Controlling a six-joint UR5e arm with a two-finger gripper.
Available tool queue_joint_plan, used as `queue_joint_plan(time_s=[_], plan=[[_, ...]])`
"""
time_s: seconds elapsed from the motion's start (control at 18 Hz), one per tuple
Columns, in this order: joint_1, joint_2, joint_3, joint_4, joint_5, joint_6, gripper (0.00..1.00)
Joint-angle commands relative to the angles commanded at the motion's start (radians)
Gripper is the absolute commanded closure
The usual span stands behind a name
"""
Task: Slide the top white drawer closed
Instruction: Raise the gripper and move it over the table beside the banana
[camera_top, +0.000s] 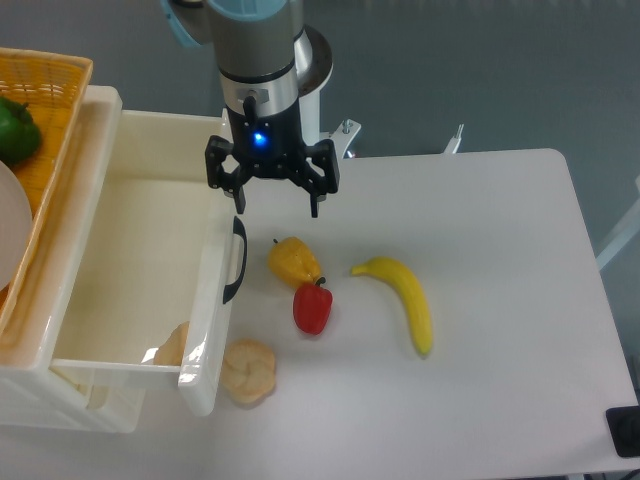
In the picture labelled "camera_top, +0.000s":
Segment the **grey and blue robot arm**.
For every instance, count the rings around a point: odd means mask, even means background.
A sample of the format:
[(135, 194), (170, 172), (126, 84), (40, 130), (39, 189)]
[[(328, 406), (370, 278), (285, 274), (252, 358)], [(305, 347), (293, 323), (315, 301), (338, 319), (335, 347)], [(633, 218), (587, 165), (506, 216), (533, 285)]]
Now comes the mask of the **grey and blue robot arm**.
[(242, 213), (253, 178), (289, 180), (310, 197), (311, 215), (339, 186), (335, 143), (320, 128), (321, 91), (333, 57), (304, 21), (301, 1), (164, 1), (184, 45), (212, 44), (229, 138), (212, 136), (207, 181)]

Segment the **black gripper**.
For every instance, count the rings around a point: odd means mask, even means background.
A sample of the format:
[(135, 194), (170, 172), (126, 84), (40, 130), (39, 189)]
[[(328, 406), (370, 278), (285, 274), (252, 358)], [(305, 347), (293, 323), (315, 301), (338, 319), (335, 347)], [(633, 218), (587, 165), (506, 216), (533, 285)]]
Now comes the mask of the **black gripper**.
[[(229, 112), (232, 143), (212, 135), (205, 148), (208, 186), (232, 198), (237, 213), (244, 213), (244, 185), (253, 177), (290, 179), (309, 195), (311, 217), (319, 215), (319, 203), (339, 188), (340, 172), (334, 142), (323, 139), (305, 145), (299, 100), (273, 115), (259, 112), (256, 95), (247, 95), (241, 111)], [(237, 166), (230, 172), (225, 162)]]

